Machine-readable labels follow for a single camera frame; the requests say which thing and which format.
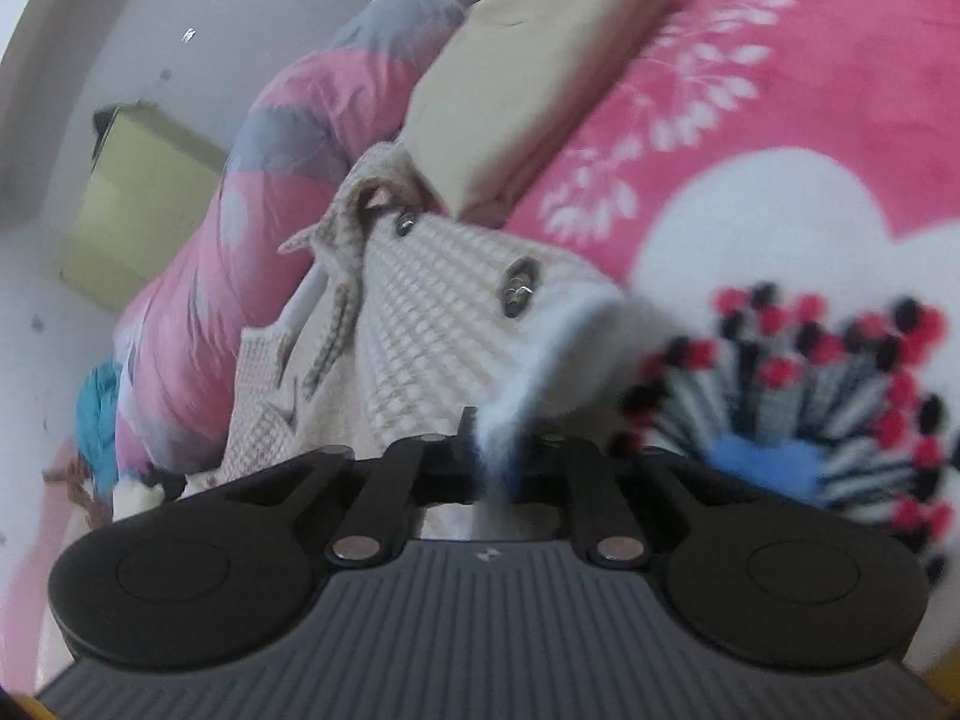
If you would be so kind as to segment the beige white houndstooth cardigan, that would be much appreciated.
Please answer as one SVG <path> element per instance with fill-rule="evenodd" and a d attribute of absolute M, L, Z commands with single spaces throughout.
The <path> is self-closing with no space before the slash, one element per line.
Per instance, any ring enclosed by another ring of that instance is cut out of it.
<path fill-rule="evenodd" d="M 514 504 L 535 427 L 612 426 L 613 390 L 659 321 L 578 255 L 433 215 L 407 151 L 371 146 L 329 210 L 291 236 L 311 268 L 277 320 L 242 333 L 213 488 L 322 447 L 379 457 L 405 437 L 477 419 L 482 492 L 430 505 L 441 539 L 534 539 L 558 518 Z"/>

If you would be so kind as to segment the white fleece blanket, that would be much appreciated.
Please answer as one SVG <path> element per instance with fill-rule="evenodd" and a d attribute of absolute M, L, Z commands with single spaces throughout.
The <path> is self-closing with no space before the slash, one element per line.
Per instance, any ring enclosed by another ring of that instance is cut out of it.
<path fill-rule="evenodd" d="M 124 476 L 112 488 L 112 522 L 158 509 L 166 499 L 161 484 L 145 484 L 137 478 Z"/>

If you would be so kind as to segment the blue crumpled cloth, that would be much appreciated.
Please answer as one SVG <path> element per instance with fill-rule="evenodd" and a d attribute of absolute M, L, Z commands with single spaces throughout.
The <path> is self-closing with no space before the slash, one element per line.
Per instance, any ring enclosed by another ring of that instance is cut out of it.
<path fill-rule="evenodd" d="M 119 479 L 116 460 L 116 411 L 121 366 L 108 359 L 83 379 L 75 408 L 78 454 L 93 478 L 94 491 L 109 499 Z"/>

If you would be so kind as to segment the pink bed headboard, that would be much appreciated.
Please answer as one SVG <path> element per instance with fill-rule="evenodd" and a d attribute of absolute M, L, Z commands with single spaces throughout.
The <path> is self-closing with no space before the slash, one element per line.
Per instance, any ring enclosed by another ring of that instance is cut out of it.
<path fill-rule="evenodd" d="M 43 471 L 61 472 L 75 457 L 68 439 L 47 460 L 2 475 L 2 686 L 10 692 L 36 692 L 71 660 L 52 621 L 47 581 L 57 557 L 89 527 L 67 488 L 47 486 Z"/>

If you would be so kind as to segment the yellow-green wardrobe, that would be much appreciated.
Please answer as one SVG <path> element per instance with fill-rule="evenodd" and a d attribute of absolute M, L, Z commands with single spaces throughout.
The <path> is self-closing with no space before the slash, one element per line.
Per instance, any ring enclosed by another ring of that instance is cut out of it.
<path fill-rule="evenodd" d="M 119 314 L 203 220 L 226 153 L 153 104 L 103 107 L 93 127 L 91 171 L 59 277 Z"/>

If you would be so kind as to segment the pink floral bed sheet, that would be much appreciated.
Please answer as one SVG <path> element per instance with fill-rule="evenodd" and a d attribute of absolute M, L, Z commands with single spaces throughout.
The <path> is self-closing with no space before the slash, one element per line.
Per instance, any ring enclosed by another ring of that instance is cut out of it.
<path fill-rule="evenodd" d="M 958 642 L 958 0 L 675 0 L 512 212 L 641 304 L 613 442 L 889 528 Z"/>

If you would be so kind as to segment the pink grey floral duvet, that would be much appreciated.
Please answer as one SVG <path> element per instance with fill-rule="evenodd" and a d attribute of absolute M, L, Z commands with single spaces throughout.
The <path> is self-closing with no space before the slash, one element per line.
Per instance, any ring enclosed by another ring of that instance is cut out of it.
<path fill-rule="evenodd" d="M 366 149 L 397 135 L 475 2 L 373 0 L 257 96 L 199 227 L 117 323 L 121 475 L 220 465 L 242 330 L 277 320 L 313 261 L 281 244 L 320 220 Z"/>

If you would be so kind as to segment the folded cream garment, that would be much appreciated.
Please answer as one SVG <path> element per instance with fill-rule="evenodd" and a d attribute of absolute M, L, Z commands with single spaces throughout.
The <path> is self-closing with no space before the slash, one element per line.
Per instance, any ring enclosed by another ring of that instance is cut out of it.
<path fill-rule="evenodd" d="M 669 0 L 480 0 L 421 76 L 400 140 L 446 215 L 500 226 Z"/>

